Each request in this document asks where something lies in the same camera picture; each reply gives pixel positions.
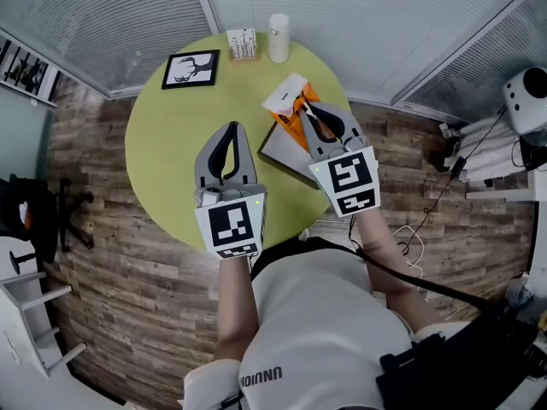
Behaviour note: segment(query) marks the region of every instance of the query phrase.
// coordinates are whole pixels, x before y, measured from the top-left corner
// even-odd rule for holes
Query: deer silhouette
[[[188,80],[190,80],[190,78],[193,78],[199,72],[207,72],[209,70],[212,70],[213,69],[213,61],[214,61],[214,56],[213,55],[211,55],[209,57],[209,62],[207,62],[206,64],[203,64],[203,65],[196,64],[196,60],[192,56],[187,56],[186,58],[182,58],[178,62],[178,64],[181,64],[182,62],[191,62],[191,66],[194,67],[194,69],[191,70],[190,74],[187,77],[180,76],[179,78],[175,77],[174,79],[177,82],[188,82]]]

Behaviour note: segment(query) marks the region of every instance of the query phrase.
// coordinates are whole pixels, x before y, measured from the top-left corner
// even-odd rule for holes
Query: black pants
[[[250,279],[255,279],[256,275],[274,261],[285,258],[286,256],[306,254],[307,252],[313,252],[314,250],[319,249],[338,249],[355,254],[353,250],[336,243],[331,243],[321,237],[311,237],[305,242],[298,240],[298,237],[293,237],[283,243],[276,244],[270,249],[262,251],[260,257],[258,257],[258,260],[256,260],[255,265],[250,271]]]

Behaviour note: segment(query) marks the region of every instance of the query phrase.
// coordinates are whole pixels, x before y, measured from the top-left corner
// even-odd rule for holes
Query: shirt
[[[289,256],[267,266],[253,291],[260,327],[243,360],[190,372],[185,410],[221,408],[240,390],[242,407],[253,410],[382,408],[379,358],[411,344],[401,320],[372,296],[358,256]]]

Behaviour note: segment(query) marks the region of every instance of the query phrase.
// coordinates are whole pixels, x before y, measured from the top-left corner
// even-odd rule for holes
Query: black chair
[[[45,181],[18,179],[14,174],[9,182],[0,179],[0,237],[13,237],[22,241],[30,240],[36,250],[36,258],[51,263],[55,259],[57,238],[61,238],[62,252],[68,252],[66,231],[73,234],[88,249],[93,247],[70,222],[71,214],[85,201],[93,202],[93,195],[85,193],[67,205],[67,188],[70,180],[61,179],[59,206],[56,197],[48,190]],[[26,222],[21,221],[19,205],[27,203]],[[17,273],[19,264],[34,258],[33,254],[9,258]]]

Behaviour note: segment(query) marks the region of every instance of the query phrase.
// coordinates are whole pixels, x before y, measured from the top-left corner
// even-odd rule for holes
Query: human arm
[[[356,215],[356,219],[365,254],[379,264],[410,274],[409,265],[379,209],[362,211]],[[400,314],[409,323],[412,331],[417,332],[424,326],[443,321],[433,307],[420,297],[413,285],[392,277],[374,265],[367,264],[367,267],[373,290],[385,293],[387,307]]]
[[[219,278],[218,342],[213,360],[241,361],[258,331],[247,257],[221,261]]]

